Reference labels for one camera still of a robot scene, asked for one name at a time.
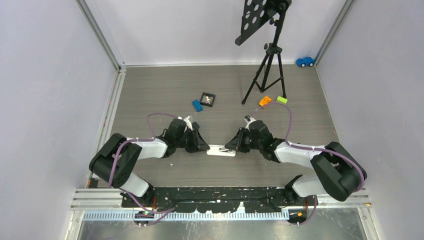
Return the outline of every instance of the black music stand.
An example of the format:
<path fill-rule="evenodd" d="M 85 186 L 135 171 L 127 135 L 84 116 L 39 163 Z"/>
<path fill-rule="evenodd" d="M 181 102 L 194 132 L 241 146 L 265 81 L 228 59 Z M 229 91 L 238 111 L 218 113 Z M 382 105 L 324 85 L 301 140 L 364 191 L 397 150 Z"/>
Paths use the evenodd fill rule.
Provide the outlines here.
<path fill-rule="evenodd" d="M 259 66 L 259 69 L 256 72 L 249 90 L 246 93 L 241 104 L 245 104 L 248 99 L 249 94 L 252 91 L 254 85 L 256 85 L 260 92 L 263 93 L 278 81 L 281 81 L 282 87 L 282 97 L 287 98 L 286 88 L 284 86 L 284 76 L 283 76 L 283 66 L 281 63 L 281 47 L 277 46 L 278 39 L 280 37 L 281 30 L 283 29 L 283 22 L 286 16 L 286 11 L 289 6 L 292 4 L 292 0 L 245 0 L 244 1 L 244 10 L 243 17 L 241 18 L 241 35 L 235 40 L 235 44 L 240 46 L 244 43 L 250 36 L 252 36 L 259 28 L 261 28 L 269 20 L 269 24 L 276 26 L 274 40 L 272 43 L 266 43 L 263 47 L 266 51 L 265 57 L 262 60 L 262 63 Z M 279 14 L 279 19 L 274 20 L 273 16 Z M 268 74 L 270 73 L 271 64 L 273 63 L 274 55 L 277 54 L 278 58 L 278 67 L 280 77 L 266 87 Z M 265 73 L 263 76 L 262 85 L 259 86 L 258 77 L 264 68 L 266 62 L 268 64 L 265 68 Z"/>

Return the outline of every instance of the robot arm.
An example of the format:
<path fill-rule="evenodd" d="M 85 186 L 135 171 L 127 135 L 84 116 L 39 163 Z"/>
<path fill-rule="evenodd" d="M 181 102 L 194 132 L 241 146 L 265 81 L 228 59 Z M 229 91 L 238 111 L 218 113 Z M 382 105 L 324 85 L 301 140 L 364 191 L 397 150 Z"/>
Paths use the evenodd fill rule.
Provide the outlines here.
<path fill-rule="evenodd" d="M 315 171 L 316 175 L 296 176 L 285 186 L 289 203 L 319 194 L 329 194 L 343 202 L 359 186 L 360 175 L 351 164 L 319 149 L 328 149 L 348 157 L 360 168 L 364 179 L 367 178 L 365 170 L 338 142 L 312 148 L 301 144 L 293 147 L 284 139 L 274 138 L 261 120 L 246 116 L 245 121 L 246 127 L 239 128 L 237 135 L 225 145 L 225 148 L 242 153 L 248 153 L 251 149 L 259 150 L 269 161 L 302 165 Z"/>
<path fill-rule="evenodd" d="M 167 158 L 175 153 L 177 148 L 185 148 L 189 153 L 209 150 L 210 147 L 200 136 L 199 128 L 192 116 L 184 119 L 180 117 L 174 118 L 168 129 L 165 129 L 160 136 L 152 138 L 151 141 L 134 140 L 134 142 L 125 145 L 116 163 L 112 187 L 132 193 L 134 196 L 139 197 L 141 202 L 148 202 L 153 196 L 150 196 L 147 192 L 153 192 L 148 191 L 153 186 L 135 173 L 132 173 L 137 160 Z M 115 154 L 120 145 L 127 140 L 131 140 L 131 138 L 126 138 L 119 133 L 113 134 L 91 160 L 90 171 L 104 181 L 108 181 Z"/>

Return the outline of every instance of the wire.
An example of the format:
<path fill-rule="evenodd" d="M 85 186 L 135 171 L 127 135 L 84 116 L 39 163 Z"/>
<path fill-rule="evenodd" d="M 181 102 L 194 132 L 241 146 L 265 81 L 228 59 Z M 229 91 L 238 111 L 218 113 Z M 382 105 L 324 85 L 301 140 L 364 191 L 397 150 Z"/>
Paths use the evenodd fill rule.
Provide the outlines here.
<path fill-rule="evenodd" d="M 130 198 L 132 198 L 132 200 L 140 207 L 140 208 L 142 208 L 144 211 L 146 211 L 146 212 L 149 212 L 149 213 L 153 213 L 153 214 L 167 214 L 167 213 L 170 213 L 170 212 L 172 212 L 172 211 L 174 211 L 174 209 L 175 209 L 175 207 L 172 207 L 172 208 L 170 208 L 170 209 L 168 209 L 168 210 L 165 210 L 165 211 L 152 211 L 152 210 L 149 210 L 149 209 L 147 209 L 147 208 L 145 208 L 145 206 L 143 206 L 143 205 L 141 205 L 141 203 L 139 203 L 139 201 L 137 200 L 137 198 L 131 193 L 131 192 L 129 192 L 129 191 L 125 191 L 124 189 L 121 189 L 122 191 L 124 191 L 124 193 L 126 193 L 126 194 L 128 194 L 128 196 L 130 197 Z"/>
<path fill-rule="evenodd" d="M 118 147 L 118 150 L 116 151 L 116 154 L 115 154 L 115 158 L 113 159 L 113 164 L 112 164 L 112 170 L 110 171 L 110 176 L 109 176 L 109 182 L 107 183 L 107 188 L 108 189 L 110 189 L 111 187 L 112 187 L 112 180 L 114 179 L 114 174 L 115 174 L 115 170 L 116 170 L 116 168 L 117 168 L 117 163 L 118 163 L 118 159 L 119 159 L 119 156 L 120 156 L 120 154 L 121 154 L 121 150 L 122 150 L 122 148 L 125 146 L 125 145 L 127 145 L 127 144 L 129 144 L 129 143 L 131 143 L 131 142 L 152 142 L 153 141 L 153 139 L 141 139 L 141 140 L 139 140 L 139 139 L 130 139 L 130 140 L 126 140 L 126 141 L 124 141 L 119 147 Z"/>
<path fill-rule="evenodd" d="M 170 116 L 170 117 L 173 117 L 174 119 L 177 119 L 178 118 L 178 116 L 175 116 L 175 115 L 173 115 L 173 114 L 169 114 L 169 113 L 152 113 L 152 114 L 149 114 L 147 117 L 146 117 L 146 120 L 147 120 L 147 125 L 148 125 L 148 127 L 150 128 L 150 131 L 151 131 L 151 136 L 153 137 L 153 139 L 155 139 L 156 138 L 156 134 L 155 134 L 155 130 L 153 129 L 153 127 L 152 127 L 152 124 L 150 123 L 150 120 L 149 120 L 149 118 L 151 117 L 151 116 L 154 116 L 154 115 L 165 115 L 165 116 Z"/>
<path fill-rule="evenodd" d="M 315 199 L 314 204 L 313 204 L 313 210 L 310 213 L 309 217 L 306 218 L 305 221 L 299 223 L 299 226 L 302 226 L 302 225 L 306 224 L 307 222 L 309 222 L 309 220 L 311 220 L 312 216 L 315 214 L 315 210 L 317 210 L 317 205 L 318 205 L 317 195 L 314 195 L 313 198 Z"/>
<path fill-rule="evenodd" d="M 306 145 L 305 146 L 299 146 L 299 145 L 296 145 L 296 144 L 293 144 L 293 143 L 289 142 L 289 133 L 292 130 L 293 113 L 292 113 L 292 110 L 290 109 L 290 107 L 287 106 L 286 104 L 279 103 L 279 102 L 270 102 L 270 103 L 265 104 L 265 105 L 263 105 L 263 106 L 261 106 L 259 108 L 256 108 L 253 112 L 250 113 L 250 116 L 252 116 L 253 114 L 255 114 L 259 109 L 263 109 L 263 108 L 265 108 L 265 107 L 267 107 L 269 105 L 277 105 L 277 104 L 284 106 L 288 110 L 288 113 L 289 113 L 289 116 L 290 116 L 289 122 L 288 122 L 287 132 L 286 132 L 285 137 L 284 137 L 284 140 L 289 145 L 289 147 L 293 147 L 295 149 L 301 149 L 301 150 L 312 150 L 312 151 L 326 152 L 326 153 L 333 154 L 333 155 L 335 155 L 335 156 L 337 156 L 339 158 L 342 158 L 343 160 L 345 160 L 346 162 L 348 162 L 349 164 L 351 164 L 355 168 L 355 170 L 358 172 L 358 174 L 359 174 L 359 186 L 353 192 L 358 192 L 359 190 L 361 190 L 364 187 L 364 181 L 365 181 L 364 174 L 362 173 L 362 171 L 359 168 L 359 166 L 355 162 L 353 162 L 352 160 L 350 160 L 347 156 L 342 155 L 342 154 L 340 154 L 338 152 L 335 152 L 333 150 L 326 149 L 326 148 L 320 148 L 320 147 L 314 147 L 314 146 L 306 146 Z"/>
<path fill-rule="evenodd" d="M 168 214 L 170 214 L 170 213 L 171 213 L 171 212 L 167 212 L 167 213 L 165 213 L 163 216 L 159 217 L 158 219 L 156 219 L 156 220 L 154 220 L 154 221 L 152 221 L 152 222 L 149 222 L 149 223 L 145 224 L 144 226 L 145 226 L 145 227 L 147 227 L 147 226 L 155 225 L 155 224 L 159 223 L 159 221 L 160 221 L 160 220 L 164 219 L 164 217 L 166 217 L 166 216 L 167 216 Z"/>

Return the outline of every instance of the gray floor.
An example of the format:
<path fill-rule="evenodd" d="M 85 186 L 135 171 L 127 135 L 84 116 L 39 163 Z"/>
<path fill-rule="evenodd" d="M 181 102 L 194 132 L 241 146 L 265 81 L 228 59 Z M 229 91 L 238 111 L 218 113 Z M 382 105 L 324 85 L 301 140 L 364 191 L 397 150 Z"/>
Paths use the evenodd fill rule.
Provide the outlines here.
<path fill-rule="evenodd" d="M 243 117 L 259 106 L 260 99 L 269 96 L 275 100 L 282 95 L 279 83 L 264 93 L 255 87 L 246 104 L 241 104 L 257 68 L 257 65 L 129 68 L 112 133 L 150 138 L 146 123 L 148 114 L 170 113 L 183 118 L 193 115 L 208 144 L 224 145 L 236 135 L 239 127 L 246 125 Z M 337 141 L 315 69 L 284 65 L 283 70 L 287 104 L 294 117 L 289 139 L 310 145 Z M 273 65 L 268 82 L 278 77 L 278 67 Z M 192 101 L 199 99 L 202 92 L 216 95 L 214 105 L 205 106 L 202 112 L 194 115 Z M 255 118 L 263 120 L 274 137 L 284 138 L 289 123 L 289 114 L 284 107 L 267 107 Z M 156 135 L 160 135 L 171 120 L 167 116 L 153 116 L 151 121 Z M 178 149 L 169 158 L 139 160 L 134 172 L 158 187 L 205 187 L 284 186 L 296 175 L 310 175 L 312 171 L 294 164 L 267 161 L 256 150 L 228 158 L 208 156 L 205 152 L 189 154 Z"/>

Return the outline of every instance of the black frame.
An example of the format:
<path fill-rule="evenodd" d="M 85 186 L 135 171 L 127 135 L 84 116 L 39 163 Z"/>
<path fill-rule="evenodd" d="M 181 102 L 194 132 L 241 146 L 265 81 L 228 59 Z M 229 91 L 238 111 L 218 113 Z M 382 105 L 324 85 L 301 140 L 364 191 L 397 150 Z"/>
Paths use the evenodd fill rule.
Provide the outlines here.
<path fill-rule="evenodd" d="M 208 104 L 206 102 L 203 102 L 202 99 L 203 99 L 204 96 L 213 97 L 212 98 L 212 102 L 210 104 Z M 216 97 L 215 94 L 204 92 L 204 93 L 201 94 L 201 97 L 200 97 L 200 101 L 199 102 L 203 106 L 212 107 L 214 105 L 214 102 L 215 102 L 215 97 Z"/>

